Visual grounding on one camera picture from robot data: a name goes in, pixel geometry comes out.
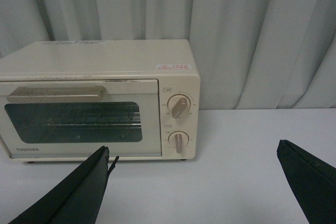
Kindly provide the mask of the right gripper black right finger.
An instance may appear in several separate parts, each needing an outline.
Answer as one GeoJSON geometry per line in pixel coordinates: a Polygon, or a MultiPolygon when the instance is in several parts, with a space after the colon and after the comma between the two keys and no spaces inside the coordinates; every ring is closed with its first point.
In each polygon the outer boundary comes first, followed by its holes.
{"type": "Polygon", "coordinates": [[[335,223],[335,168],[288,140],[277,157],[309,223],[335,223]]]}

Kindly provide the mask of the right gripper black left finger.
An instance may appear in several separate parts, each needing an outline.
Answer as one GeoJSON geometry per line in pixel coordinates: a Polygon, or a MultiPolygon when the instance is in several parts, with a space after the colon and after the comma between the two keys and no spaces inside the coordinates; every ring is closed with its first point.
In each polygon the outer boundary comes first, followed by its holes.
{"type": "Polygon", "coordinates": [[[109,166],[109,149],[100,147],[11,223],[95,223],[118,160],[109,166]]]}

